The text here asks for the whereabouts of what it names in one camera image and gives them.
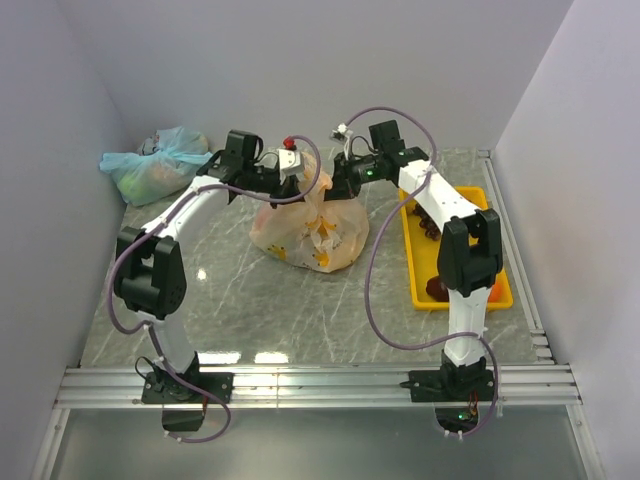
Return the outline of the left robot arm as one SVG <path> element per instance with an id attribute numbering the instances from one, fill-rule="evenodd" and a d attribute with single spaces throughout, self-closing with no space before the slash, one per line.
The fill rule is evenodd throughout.
<path id="1" fill-rule="evenodd" d="M 268 153 L 260 136 L 230 131 L 225 146 L 210 155 L 163 213 L 140 229 L 126 227 L 119 233 L 106 308 L 120 333 L 144 330 L 149 335 L 158 356 L 151 364 L 150 390 L 176 403 L 209 395 L 202 385 L 198 354 L 176 317 L 187 293 L 182 249 L 238 196 L 271 206 L 303 200 L 317 179 L 304 177 L 297 148 L 302 139 L 286 137 L 272 153 L 274 163 L 266 165 Z"/>

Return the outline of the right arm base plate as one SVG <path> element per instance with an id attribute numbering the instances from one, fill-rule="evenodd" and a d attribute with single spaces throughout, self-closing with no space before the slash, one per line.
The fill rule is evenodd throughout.
<path id="1" fill-rule="evenodd" d="M 451 403 L 493 399 L 496 381 L 491 371 L 469 378 L 457 378 L 454 373 L 440 370 L 413 370 L 401 384 L 410 391 L 413 403 Z"/>

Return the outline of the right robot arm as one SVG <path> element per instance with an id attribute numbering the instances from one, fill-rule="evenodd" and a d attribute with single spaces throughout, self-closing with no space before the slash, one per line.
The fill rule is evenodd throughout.
<path id="1" fill-rule="evenodd" d="M 437 152 L 407 147 L 396 121 L 370 127 L 369 154 L 352 153 L 347 124 L 331 137 L 343 150 L 333 160 L 329 200 L 353 199 L 363 185 L 390 181 L 420 206 L 440 232 L 437 271 L 448 291 L 448 333 L 438 339 L 442 363 L 436 377 L 423 385 L 430 401 L 495 399 L 499 371 L 484 337 L 491 290 L 503 268 L 501 220 L 462 197 L 436 168 Z"/>

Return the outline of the orange translucent plastic bag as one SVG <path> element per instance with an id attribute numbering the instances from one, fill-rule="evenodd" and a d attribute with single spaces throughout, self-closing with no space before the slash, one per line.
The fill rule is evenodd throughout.
<path id="1" fill-rule="evenodd" d="M 253 245 L 281 261 L 321 273 L 353 264 L 369 235 L 368 214 L 357 199 L 326 200 L 331 186 L 322 171 L 303 201 L 262 206 L 249 232 Z"/>

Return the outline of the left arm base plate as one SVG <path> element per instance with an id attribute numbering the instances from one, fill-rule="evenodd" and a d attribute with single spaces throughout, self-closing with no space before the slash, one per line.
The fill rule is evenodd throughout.
<path id="1" fill-rule="evenodd" d="M 231 399 L 233 382 L 234 374 L 230 372 L 200 373 L 196 376 L 193 384 L 198 390 L 206 391 L 227 404 Z M 198 390 L 194 391 L 182 385 L 163 370 L 158 374 L 150 372 L 145 378 L 141 403 L 149 405 L 195 404 L 202 402 L 205 398 Z"/>

